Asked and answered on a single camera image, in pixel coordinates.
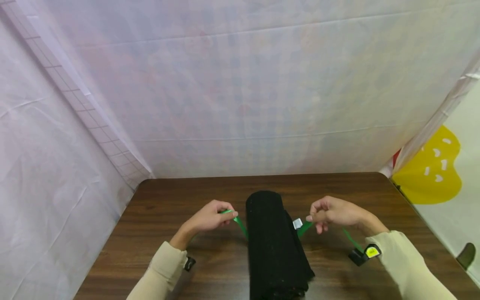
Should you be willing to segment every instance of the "hand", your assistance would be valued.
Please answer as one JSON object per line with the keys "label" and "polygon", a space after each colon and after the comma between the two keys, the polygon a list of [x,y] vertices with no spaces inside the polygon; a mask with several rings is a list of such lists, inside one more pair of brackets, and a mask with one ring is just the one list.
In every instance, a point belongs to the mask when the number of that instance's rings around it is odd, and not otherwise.
{"label": "hand", "polygon": [[[225,210],[231,210],[231,212],[219,214]],[[235,211],[230,203],[212,200],[185,222],[184,225],[195,233],[209,231],[230,224],[230,220],[238,215],[239,213]]]}
{"label": "hand", "polygon": [[328,224],[354,226],[365,236],[388,232],[383,223],[369,211],[342,199],[325,196],[312,203],[307,221],[315,222],[317,233],[328,231]]}
{"label": "hand", "polygon": [[[225,210],[231,210],[231,212],[219,214]],[[170,245],[173,248],[183,251],[198,232],[209,231],[220,226],[228,225],[230,220],[238,215],[239,213],[235,211],[230,203],[212,200],[183,223],[179,231],[177,231],[170,240]]]}

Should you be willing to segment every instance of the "tabletop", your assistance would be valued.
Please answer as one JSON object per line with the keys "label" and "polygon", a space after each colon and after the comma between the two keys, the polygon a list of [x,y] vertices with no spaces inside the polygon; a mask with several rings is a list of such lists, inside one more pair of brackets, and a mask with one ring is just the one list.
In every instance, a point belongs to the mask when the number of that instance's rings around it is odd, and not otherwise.
{"label": "tabletop", "polygon": [[[377,215],[389,229],[405,233],[432,273],[459,300],[480,299],[480,290],[409,202],[384,175],[374,172],[146,180],[75,299],[125,299],[162,242],[203,205],[212,199],[230,202],[246,224],[245,201],[258,190],[281,194],[292,219],[304,219],[310,204],[326,195],[351,201]],[[358,232],[350,233],[365,245]],[[320,236],[312,228],[300,240],[315,272],[305,299],[385,299],[386,295],[400,299],[378,259],[361,267],[348,259],[353,245],[341,228],[333,226]],[[237,224],[197,235],[188,253],[197,263],[182,276],[173,298],[249,298],[247,241]]]}

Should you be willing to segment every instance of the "rolled black fabric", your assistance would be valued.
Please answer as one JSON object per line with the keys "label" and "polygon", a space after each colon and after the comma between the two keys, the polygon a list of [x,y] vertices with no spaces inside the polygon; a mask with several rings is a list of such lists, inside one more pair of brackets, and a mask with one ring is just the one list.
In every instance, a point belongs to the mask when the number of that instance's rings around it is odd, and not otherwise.
{"label": "rolled black fabric", "polygon": [[250,299],[303,297],[315,274],[307,261],[282,197],[271,191],[247,199]]}

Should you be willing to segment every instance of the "green strap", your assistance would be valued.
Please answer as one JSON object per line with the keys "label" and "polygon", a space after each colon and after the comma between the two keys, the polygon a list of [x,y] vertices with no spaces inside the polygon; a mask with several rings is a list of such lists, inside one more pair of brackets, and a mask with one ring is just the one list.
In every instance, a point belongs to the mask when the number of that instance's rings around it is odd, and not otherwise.
{"label": "green strap", "polygon": [[[297,235],[301,237],[307,231],[308,228],[312,227],[312,225],[313,225],[312,222],[305,221],[305,223],[303,223],[303,225],[297,230]],[[347,238],[353,243],[355,248],[363,252],[362,247],[352,238],[350,233],[345,228],[342,228],[342,229],[343,229],[343,232],[345,232],[345,235],[347,236]]]}
{"label": "green strap", "polygon": [[[221,212],[221,214],[226,214],[226,213],[230,213],[230,212],[232,212],[231,209],[226,210],[226,211],[223,211],[223,212]],[[247,232],[247,229],[245,228],[245,226],[244,226],[243,223],[241,222],[239,216],[236,216],[235,218],[233,218],[233,220],[234,220],[235,222],[237,222],[237,224],[240,226],[241,231],[243,232],[243,234],[245,235],[245,237],[246,237],[247,240],[248,240],[248,232]]]}
{"label": "green strap", "polygon": [[[221,214],[226,214],[226,213],[230,213],[232,212],[232,210],[226,210],[226,211],[223,211],[221,212]],[[245,226],[243,225],[242,221],[240,220],[240,218],[238,216],[236,216],[235,218],[233,218],[233,221],[235,221],[239,226],[240,226],[240,229],[241,231],[243,232],[243,234],[245,235],[246,239],[248,240],[248,232],[247,232],[247,229],[245,228]],[[297,230],[297,235],[298,237],[301,237],[310,227],[312,227],[313,223],[312,222],[308,222],[308,221],[305,221],[305,223],[303,223],[303,225]],[[345,233],[345,235],[347,236],[347,238],[352,242],[352,244],[355,246],[355,248],[357,248],[358,250],[360,250],[361,252],[363,252],[363,248],[352,238],[352,236],[350,235],[350,233],[345,229],[345,228],[342,228],[343,229],[343,232]]]}
{"label": "green strap", "polygon": [[353,243],[355,248],[357,248],[360,252],[363,252],[363,248],[352,238],[350,233],[345,228],[342,228],[342,229],[343,229],[343,232],[345,232],[345,235],[347,236],[347,238]]}

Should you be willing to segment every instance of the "yellow paper cutout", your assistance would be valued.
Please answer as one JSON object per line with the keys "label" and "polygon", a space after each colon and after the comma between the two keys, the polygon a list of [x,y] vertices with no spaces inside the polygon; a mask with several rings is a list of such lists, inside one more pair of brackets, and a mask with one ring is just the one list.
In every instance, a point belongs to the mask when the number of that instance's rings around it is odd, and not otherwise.
{"label": "yellow paper cutout", "polygon": [[462,188],[454,168],[459,152],[458,139],[442,125],[392,179],[413,204],[447,202]]}

